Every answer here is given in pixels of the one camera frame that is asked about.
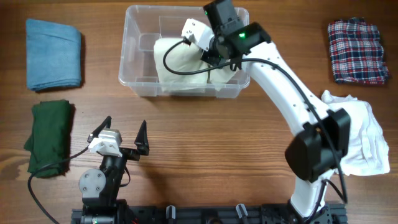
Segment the plaid flannel cloth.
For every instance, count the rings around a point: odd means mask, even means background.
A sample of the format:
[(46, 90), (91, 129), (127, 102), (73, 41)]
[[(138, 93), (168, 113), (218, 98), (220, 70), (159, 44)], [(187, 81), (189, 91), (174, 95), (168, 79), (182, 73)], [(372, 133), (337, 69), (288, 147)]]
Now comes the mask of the plaid flannel cloth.
[(389, 79), (377, 26), (362, 17), (328, 24), (329, 53), (335, 83), (383, 85)]

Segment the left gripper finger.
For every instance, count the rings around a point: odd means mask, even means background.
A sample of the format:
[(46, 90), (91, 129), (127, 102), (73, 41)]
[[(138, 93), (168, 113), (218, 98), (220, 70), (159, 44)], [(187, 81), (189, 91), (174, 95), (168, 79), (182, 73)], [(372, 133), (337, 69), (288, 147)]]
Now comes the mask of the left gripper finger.
[(94, 138), (97, 138), (99, 136), (99, 133), (104, 129), (104, 128), (110, 128), (111, 127), (111, 116), (107, 116), (105, 120), (93, 131), (90, 133), (88, 136), (87, 142), (92, 142)]
[(147, 123), (146, 120), (144, 120), (139, 128), (138, 134), (136, 136), (136, 139), (134, 141), (134, 144), (137, 147), (138, 152), (141, 155), (148, 156), (149, 155), (149, 141), (147, 137)]

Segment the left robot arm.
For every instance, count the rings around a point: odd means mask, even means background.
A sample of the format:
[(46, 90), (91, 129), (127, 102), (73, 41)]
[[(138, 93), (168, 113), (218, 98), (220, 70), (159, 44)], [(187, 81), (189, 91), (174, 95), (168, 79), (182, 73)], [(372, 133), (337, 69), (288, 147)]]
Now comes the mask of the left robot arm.
[(129, 171), (127, 161), (139, 161), (149, 154), (147, 123), (142, 122), (134, 144), (136, 148), (122, 147), (121, 133), (111, 128), (111, 117), (106, 119), (88, 136), (88, 150), (103, 156), (97, 169), (89, 169), (79, 179), (83, 208), (72, 213), (72, 223), (139, 223), (139, 219), (124, 199), (118, 200), (118, 192), (124, 174)]

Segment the cream cloth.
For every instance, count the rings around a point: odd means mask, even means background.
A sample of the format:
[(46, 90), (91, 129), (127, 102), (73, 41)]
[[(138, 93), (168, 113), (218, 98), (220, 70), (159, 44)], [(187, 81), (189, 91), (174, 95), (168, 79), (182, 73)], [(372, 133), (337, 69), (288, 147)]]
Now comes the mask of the cream cloth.
[(163, 63), (163, 57), (168, 49), (172, 51), (167, 54), (166, 64), (172, 70), (194, 72), (210, 67), (201, 60), (202, 50), (196, 45), (181, 43), (174, 47), (174, 44), (181, 40), (181, 38), (163, 38), (156, 40), (154, 44), (154, 62), (163, 91), (192, 90), (209, 83), (226, 84), (235, 76), (236, 72), (231, 71), (229, 66), (196, 75), (176, 75), (169, 72)]

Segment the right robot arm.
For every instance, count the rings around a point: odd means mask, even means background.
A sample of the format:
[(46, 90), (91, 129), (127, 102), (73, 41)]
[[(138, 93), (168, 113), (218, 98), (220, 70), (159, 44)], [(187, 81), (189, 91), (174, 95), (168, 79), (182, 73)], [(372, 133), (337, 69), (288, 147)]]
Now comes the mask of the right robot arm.
[(211, 64), (229, 65), (254, 79), (286, 120), (294, 138), (285, 159), (296, 176), (288, 201), (290, 223), (331, 220), (324, 202), (330, 180), (339, 172), (335, 192), (348, 201), (341, 159), (348, 153), (351, 119), (344, 109), (333, 110), (318, 99), (289, 68), (270, 35), (257, 22), (244, 25), (231, 1), (213, 1), (203, 8), (213, 37), (206, 41)]

